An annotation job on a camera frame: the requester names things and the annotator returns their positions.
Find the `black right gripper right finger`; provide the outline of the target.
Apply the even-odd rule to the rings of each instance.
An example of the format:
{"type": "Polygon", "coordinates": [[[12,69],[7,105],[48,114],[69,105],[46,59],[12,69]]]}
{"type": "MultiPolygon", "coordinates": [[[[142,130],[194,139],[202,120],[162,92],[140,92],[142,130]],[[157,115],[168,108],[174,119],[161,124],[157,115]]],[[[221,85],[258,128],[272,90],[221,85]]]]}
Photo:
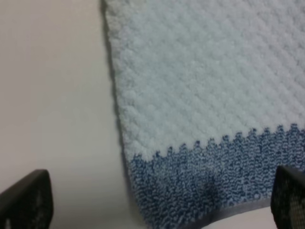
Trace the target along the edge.
{"type": "Polygon", "coordinates": [[[278,229],[305,228],[305,174],[302,171],[277,167],[271,212],[278,229]]]}

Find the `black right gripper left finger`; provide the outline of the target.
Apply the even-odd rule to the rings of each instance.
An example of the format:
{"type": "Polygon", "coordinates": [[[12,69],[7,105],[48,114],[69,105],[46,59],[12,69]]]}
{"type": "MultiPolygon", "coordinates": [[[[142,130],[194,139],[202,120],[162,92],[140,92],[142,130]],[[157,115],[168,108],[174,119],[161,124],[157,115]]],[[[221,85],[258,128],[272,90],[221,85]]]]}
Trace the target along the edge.
{"type": "Polygon", "coordinates": [[[0,194],[2,229],[48,229],[53,217],[51,178],[37,169],[0,194]]]}

